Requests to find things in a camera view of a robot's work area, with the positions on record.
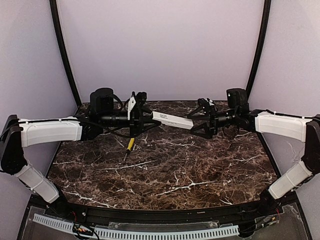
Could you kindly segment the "white remote control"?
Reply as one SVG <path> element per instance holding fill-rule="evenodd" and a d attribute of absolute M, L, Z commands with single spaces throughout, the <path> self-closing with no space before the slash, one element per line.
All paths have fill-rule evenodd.
<path fill-rule="evenodd" d="M 194 123 L 191 119 L 170 115 L 167 113 L 152 112 L 152 119 L 161 122 L 163 125 L 191 130 Z"/>

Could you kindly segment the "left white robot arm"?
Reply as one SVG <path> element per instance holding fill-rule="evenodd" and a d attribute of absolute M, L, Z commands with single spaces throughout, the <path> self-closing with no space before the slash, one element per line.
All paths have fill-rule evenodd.
<path fill-rule="evenodd" d="M 7 118 L 0 135 L 0 168 L 3 173 L 17 177 L 47 203 L 61 200 L 63 195 L 24 156 L 29 146 L 63 141 L 88 141 L 104 132 L 120 136 L 118 130 L 127 128 L 127 138 L 161 125 L 152 112 L 144 107 L 146 92 L 133 92 L 122 102 L 111 88 L 99 88 L 90 94 L 84 115 L 65 118 L 27 120 L 17 115 Z"/>

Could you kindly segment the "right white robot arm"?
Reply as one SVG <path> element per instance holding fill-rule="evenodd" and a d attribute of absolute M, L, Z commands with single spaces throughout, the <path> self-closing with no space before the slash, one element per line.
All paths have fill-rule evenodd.
<path fill-rule="evenodd" d="M 297 189 L 320 172 L 320 116 L 296 116 L 271 110 L 251 110 L 245 89 L 226 91 L 229 109 L 218 111 L 209 98 L 198 99 L 198 107 L 187 118 L 203 123 L 190 132 L 206 139 L 218 133 L 219 128 L 234 125 L 253 133 L 267 133 L 296 139 L 305 144 L 304 155 L 286 173 L 260 193 L 257 212 L 265 216 L 288 192 Z"/>

